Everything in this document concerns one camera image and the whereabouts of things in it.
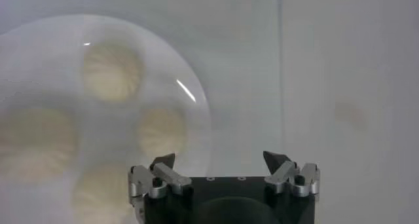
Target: dumpling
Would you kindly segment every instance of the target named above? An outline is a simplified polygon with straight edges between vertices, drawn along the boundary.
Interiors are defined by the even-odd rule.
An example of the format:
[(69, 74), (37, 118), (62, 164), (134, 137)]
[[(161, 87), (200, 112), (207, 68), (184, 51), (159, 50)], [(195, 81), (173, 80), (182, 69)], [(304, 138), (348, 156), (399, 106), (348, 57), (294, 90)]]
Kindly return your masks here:
[(77, 147), (70, 116), (55, 109), (19, 110), (0, 123), (0, 174), (24, 182), (63, 174)]
[(121, 224), (132, 213), (128, 200), (128, 169), (107, 164), (84, 173), (73, 193), (80, 224)]
[(153, 159), (170, 153), (180, 153), (187, 141), (186, 122), (171, 109), (150, 109), (138, 128), (139, 146)]
[(102, 43), (90, 47), (84, 55), (84, 87), (100, 100), (127, 100), (136, 93), (142, 76), (143, 63), (129, 48)]

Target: black screw head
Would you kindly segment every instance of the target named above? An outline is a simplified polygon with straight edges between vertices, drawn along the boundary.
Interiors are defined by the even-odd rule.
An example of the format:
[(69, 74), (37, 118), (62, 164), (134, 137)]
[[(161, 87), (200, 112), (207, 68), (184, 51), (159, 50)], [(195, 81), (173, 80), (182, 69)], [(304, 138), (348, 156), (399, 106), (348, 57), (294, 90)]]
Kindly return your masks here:
[(163, 180), (159, 177), (153, 179), (153, 187), (161, 187), (163, 185)]
[(295, 182), (295, 185), (305, 185), (306, 178), (304, 178), (304, 176), (301, 176), (301, 175), (296, 175), (294, 177), (294, 182)]

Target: steamed bun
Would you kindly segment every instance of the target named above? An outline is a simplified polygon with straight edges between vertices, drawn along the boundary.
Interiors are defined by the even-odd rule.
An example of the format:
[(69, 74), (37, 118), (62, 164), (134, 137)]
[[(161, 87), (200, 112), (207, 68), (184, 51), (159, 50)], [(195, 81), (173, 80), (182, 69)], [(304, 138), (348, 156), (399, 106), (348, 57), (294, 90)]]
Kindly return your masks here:
[(77, 152), (73, 120), (55, 109), (31, 108), (0, 123), (0, 174), (24, 182), (60, 175)]
[(84, 55), (84, 87), (100, 100), (122, 102), (136, 93), (143, 63), (133, 50), (111, 43), (90, 47)]
[(187, 141), (183, 115), (171, 109), (150, 109), (138, 128), (139, 146), (153, 159), (170, 153), (178, 154)]
[(80, 224), (121, 224), (131, 211), (128, 169), (105, 165), (83, 175), (73, 193), (73, 209)]

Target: white wall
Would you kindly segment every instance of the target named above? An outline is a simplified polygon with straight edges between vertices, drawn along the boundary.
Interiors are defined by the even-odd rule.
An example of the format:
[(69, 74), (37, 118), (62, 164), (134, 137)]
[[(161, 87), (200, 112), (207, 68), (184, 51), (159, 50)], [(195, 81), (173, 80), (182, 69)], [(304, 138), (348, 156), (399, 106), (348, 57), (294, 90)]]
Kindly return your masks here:
[(419, 0), (280, 0), (286, 152), (321, 223), (417, 223)]

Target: metal bracket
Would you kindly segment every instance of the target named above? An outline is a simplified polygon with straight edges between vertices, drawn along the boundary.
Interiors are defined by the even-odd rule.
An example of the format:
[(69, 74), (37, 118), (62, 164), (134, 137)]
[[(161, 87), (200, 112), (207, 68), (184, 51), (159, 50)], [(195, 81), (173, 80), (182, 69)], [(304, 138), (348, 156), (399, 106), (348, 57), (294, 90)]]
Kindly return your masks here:
[(179, 175), (163, 163), (153, 166), (152, 172), (155, 176), (162, 178), (171, 188), (172, 193), (184, 195), (187, 190), (192, 189), (192, 179)]
[(167, 195), (167, 183), (153, 175), (144, 166), (134, 166), (128, 173), (128, 197), (136, 211), (137, 220), (145, 222), (144, 197), (160, 199)]
[(294, 196), (317, 195), (320, 190), (320, 169), (316, 164), (305, 164), (301, 172), (290, 179), (290, 184)]
[(285, 161), (271, 176), (266, 176), (264, 181), (274, 190), (275, 194), (280, 194), (285, 191), (285, 186), (289, 179), (298, 174), (299, 168), (296, 163), (292, 161)]

